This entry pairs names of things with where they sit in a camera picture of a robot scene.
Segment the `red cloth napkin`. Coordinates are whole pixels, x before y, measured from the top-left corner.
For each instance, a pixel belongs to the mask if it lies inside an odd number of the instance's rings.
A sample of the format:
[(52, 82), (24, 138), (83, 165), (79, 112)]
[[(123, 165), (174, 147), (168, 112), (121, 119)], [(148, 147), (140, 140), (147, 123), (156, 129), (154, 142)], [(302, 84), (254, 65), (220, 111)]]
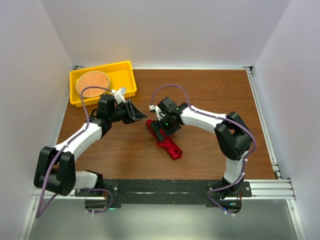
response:
[(172, 160), (180, 159), (182, 157), (183, 151), (176, 145), (176, 143), (169, 136), (166, 136), (162, 130), (161, 133), (165, 136), (165, 140), (163, 142), (158, 142), (154, 133), (151, 130), (150, 124), (155, 124), (155, 121), (150, 119), (147, 120), (146, 126), (151, 132), (152, 136), (154, 137), (156, 145), (159, 148), (162, 148), (171, 157)]

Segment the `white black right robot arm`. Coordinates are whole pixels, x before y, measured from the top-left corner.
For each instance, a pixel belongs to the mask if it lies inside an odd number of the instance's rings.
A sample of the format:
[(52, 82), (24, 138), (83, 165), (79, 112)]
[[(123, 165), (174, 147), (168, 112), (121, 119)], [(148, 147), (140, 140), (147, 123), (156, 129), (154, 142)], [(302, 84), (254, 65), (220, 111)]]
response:
[(224, 192), (233, 197), (240, 190), (240, 182), (245, 176), (245, 165), (251, 145), (256, 145), (256, 140), (249, 131), (239, 114), (216, 114), (201, 110), (191, 105), (188, 101), (177, 105), (169, 97), (164, 98), (157, 105), (150, 104), (149, 110), (156, 114), (156, 121), (151, 124), (156, 138), (163, 141), (162, 130), (170, 136), (177, 132), (183, 125), (193, 126), (215, 135), (219, 148), (226, 158), (225, 172), (221, 187), (213, 187), (209, 193)]

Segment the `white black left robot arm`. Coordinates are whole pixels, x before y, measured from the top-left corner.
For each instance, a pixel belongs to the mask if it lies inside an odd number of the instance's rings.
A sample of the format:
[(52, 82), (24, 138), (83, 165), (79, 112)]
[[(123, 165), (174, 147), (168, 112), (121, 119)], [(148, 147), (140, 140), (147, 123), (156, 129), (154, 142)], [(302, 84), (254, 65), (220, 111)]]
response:
[(34, 186), (61, 196), (80, 189), (99, 196), (104, 190), (101, 175), (88, 170), (76, 171), (76, 160), (103, 138), (113, 123), (128, 125), (144, 119), (146, 115), (130, 99), (116, 100), (111, 94), (102, 95), (95, 111), (76, 133), (54, 147), (45, 146), (40, 150)]

